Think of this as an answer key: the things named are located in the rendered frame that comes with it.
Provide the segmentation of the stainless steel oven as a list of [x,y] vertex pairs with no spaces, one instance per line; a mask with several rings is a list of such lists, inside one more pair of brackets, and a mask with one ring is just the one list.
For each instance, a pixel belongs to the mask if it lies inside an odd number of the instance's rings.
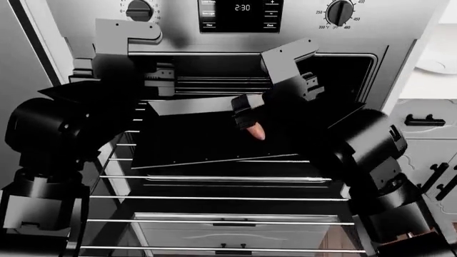
[[[133,21],[132,0],[19,0],[25,6],[44,51],[64,83],[75,68],[91,69],[95,57],[95,21]],[[350,0],[352,17],[342,26],[326,20],[334,0],[284,0],[277,34],[201,33],[198,0],[144,0],[154,9],[150,21],[164,34],[160,44],[129,42],[129,55],[175,67],[175,95],[253,94],[263,81],[260,53],[299,39],[310,39],[317,52],[302,67],[314,74],[338,100],[364,102],[390,111],[418,58],[429,31],[450,0]]]

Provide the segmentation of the black timer knob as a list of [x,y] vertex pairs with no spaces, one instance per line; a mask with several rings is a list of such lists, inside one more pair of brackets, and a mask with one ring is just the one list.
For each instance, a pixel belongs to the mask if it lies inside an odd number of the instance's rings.
[[144,0],[132,0],[127,6],[126,16],[133,21],[150,21],[154,9]]

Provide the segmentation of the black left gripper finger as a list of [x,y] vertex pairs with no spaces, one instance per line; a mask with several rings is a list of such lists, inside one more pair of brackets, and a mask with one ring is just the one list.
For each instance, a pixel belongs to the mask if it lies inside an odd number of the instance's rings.
[[171,97],[176,93],[174,81],[145,81],[145,86],[157,89],[159,96]]
[[173,64],[157,63],[155,72],[148,72],[145,75],[147,81],[174,81],[175,67]]

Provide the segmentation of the orange sweet potato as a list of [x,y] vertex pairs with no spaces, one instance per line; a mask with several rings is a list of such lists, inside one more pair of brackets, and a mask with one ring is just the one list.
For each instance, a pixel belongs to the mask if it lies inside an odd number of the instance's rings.
[[253,126],[250,126],[246,129],[254,138],[259,141],[264,141],[266,138],[265,131],[261,124],[255,123]]

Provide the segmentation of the white plate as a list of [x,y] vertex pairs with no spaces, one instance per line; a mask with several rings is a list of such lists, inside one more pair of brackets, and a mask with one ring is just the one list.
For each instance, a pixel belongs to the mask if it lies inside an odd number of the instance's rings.
[[439,24],[416,68],[433,74],[457,75],[457,24]]

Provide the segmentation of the grey cabinet side panel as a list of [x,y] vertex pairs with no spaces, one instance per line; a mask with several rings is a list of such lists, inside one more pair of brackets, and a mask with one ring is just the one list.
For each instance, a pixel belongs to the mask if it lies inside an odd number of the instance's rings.
[[0,0],[0,96],[26,98],[64,81],[19,0]]

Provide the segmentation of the black temperature knob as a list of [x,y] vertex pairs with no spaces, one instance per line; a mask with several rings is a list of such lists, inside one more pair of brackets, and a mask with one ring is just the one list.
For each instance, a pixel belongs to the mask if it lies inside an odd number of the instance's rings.
[[350,0],[334,0],[326,10],[328,23],[342,27],[353,14],[353,4]]

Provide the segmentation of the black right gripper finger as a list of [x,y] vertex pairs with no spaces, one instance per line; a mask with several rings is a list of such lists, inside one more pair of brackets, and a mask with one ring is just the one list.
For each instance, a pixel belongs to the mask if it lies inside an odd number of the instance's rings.
[[256,109],[264,105],[263,96],[240,95],[231,100],[233,119],[240,130],[248,132],[264,132],[256,116]]
[[298,82],[300,96],[307,101],[315,100],[325,91],[324,87],[319,85],[317,76],[312,72],[302,74]]

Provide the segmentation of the black oven display panel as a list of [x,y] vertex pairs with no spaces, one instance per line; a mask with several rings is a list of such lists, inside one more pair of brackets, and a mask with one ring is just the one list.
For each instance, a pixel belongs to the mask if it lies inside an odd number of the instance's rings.
[[277,34],[284,0],[198,0],[201,33]]

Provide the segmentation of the black baking tray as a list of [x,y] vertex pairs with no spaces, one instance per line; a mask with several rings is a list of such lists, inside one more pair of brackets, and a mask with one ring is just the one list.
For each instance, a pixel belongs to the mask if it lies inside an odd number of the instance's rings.
[[291,137],[268,119],[265,102],[256,109],[265,140],[259,141],[247,130],[240,130],[231,107],[235,97],[149,102],[132,168],[295,156]]

